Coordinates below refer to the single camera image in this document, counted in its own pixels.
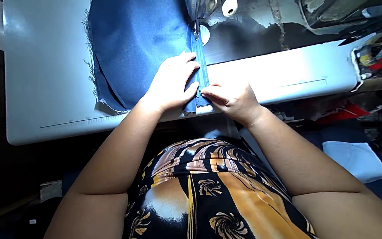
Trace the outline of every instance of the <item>hand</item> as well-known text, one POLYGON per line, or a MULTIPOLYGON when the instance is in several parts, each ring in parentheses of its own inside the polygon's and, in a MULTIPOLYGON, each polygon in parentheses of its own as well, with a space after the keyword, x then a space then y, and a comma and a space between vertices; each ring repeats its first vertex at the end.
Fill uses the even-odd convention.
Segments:
POLYGON ((192 61, 195 52, 183 52, 177 57, 167 58, 154 76, 154 79, 144 97, 140 101, 151 109, 164 112, 183 106, 196 94, 198 82, 194 82, 184 92, 185 84, 200 64, 192 61))
POLYGON ((223 82, 212 84, 201 90, 227 116, 244 127, 256 124, 266 108, 259 105, 256 96, 247 83, 223 82))

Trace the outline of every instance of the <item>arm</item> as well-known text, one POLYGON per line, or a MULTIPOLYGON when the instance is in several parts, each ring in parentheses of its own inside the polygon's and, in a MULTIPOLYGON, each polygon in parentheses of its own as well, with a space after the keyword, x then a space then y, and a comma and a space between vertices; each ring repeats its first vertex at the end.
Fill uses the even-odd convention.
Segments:
POLYGON ((185 84, 199 64, 182 53, 160 66, 146 95, 104 141, 70 188, 45 239, 121 238, 134 180, 148 140, 162 113, 187 103, 198 83, 185 84))
POLYGON ((202 90, 244 125, 320 238, 382 237, 382 201, 334 160, 260 106, 248 84, 202 90))

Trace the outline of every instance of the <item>left hand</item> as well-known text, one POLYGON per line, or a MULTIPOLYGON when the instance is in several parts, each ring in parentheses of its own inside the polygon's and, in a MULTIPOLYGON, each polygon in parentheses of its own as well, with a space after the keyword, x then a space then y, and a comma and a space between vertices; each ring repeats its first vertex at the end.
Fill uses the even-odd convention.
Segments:
POLYGON ((198 82, 194 82, 185 90, 188 78, 198 69, 200 64, 192 61, 195 52, 183 52, 176 57, 167 58, 154 76, 154 79, 141 102, 148 108, 165 112, 183 106, 196 94, 198 82))

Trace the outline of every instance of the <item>woman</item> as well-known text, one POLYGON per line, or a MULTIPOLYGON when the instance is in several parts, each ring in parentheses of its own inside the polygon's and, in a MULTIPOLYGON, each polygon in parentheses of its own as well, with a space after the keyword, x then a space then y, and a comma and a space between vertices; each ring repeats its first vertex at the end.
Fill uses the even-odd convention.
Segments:
POLYGON ((45 239, 382 238, 382 201, 260 106, 248 84, 222 82, 202 93, 252 133, 285 188, 246 149, 215 139, 167 147, 131 187, 163 112, 197 91, 194 83, 184 92, 199 68, 195 56, 162 63, 64 197, 45 239))

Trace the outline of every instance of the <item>patterned top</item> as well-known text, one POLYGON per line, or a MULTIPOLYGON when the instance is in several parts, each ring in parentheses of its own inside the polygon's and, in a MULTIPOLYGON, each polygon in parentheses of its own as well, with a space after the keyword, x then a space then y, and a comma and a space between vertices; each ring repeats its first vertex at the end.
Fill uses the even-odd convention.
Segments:
POLYGON ((261 160, 221 140, 170 145, 135 191, 122 238, 316 238, 261 160))

